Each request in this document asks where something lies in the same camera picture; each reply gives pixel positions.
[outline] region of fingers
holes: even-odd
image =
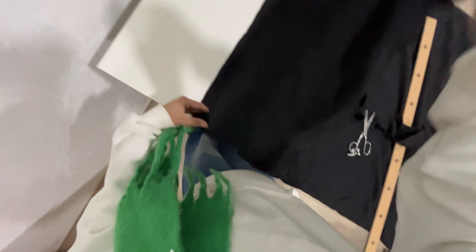
[[[205,106],[203,103],[196,102],[194,100],[191,100],[187,97],[182,97],[183,103],[185,105],[185,109],[188,111],[191,111],[193,113],[195,112],[209,112],[208,107]]]
[[[188,115],[183,118],[183,120],[180,124],[184,125],[184,126],[189,126],[189,127],[208,128],[207,122],[205,122],[203,119],[196,118],[196,117],[191,117],[191,116],[188,116]]]

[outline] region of scissors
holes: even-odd
[[[372,124],[372,121],[374,119],[375,112],[368,118],[368,110],[365,110],[365,118],[364,118],[364,130],[362,133],[360,133],[360,136],[357,141],[353,141],[349,145],[349,153],[347,156],[360,156],[360,149],[359,149],[359,144],[360,141],[362,140],[362,137],[364,138],[364,154],[369,155],[370,150],[372,149],[372,144],[370,144],[369,141],[367,141],[367,133],[368,133],[368,128],[370,127],[370,124]]]

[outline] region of green fuzzy scarf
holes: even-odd
[[[177,199],[182,140],[188,132],[185,127],[166,129],[152,142],[119,203],[115,252],[230,251],[231,187],[221,173],[212,171],[217,187],[209,198],[205,176],[186,170],[189,181],[199,177],[199,197],[194,199],[193,185],[182,203]]]

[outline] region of black fabric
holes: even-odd
[[[429,1],[266,0],[205,95],[207,133],[369,230],[394,142],[408,158],[434,133],[426,114],[470,45],[468,17]],[[401,113],[426,14],[438,26],[408,128]],[[348,157],[365,109],[376,112],[371,154]],[[394,201],[388,247],[395,223]]]

